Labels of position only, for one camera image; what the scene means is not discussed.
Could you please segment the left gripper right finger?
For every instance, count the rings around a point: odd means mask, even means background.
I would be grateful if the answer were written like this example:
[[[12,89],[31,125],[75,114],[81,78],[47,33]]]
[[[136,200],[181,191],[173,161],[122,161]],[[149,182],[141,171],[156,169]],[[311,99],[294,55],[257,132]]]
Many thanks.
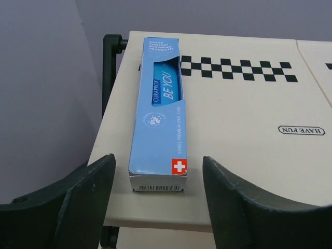
[[[268,192],[203,157],[216,248],[331,248],[331,206]]]

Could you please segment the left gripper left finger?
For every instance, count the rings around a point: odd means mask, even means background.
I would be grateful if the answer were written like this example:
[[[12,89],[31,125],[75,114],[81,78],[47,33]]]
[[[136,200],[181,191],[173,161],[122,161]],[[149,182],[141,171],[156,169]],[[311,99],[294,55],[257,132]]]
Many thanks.
[[[113,154],[1,205],[1,248],[98,248],[116,169]]]

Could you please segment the blue toothpaste box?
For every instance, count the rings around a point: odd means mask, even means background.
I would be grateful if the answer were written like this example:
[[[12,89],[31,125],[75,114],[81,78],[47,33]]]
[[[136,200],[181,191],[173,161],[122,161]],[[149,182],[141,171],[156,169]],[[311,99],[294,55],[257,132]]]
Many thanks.
[[[128,173],[134,192],[183,192],[186,101],[179,40],[146,37]]]

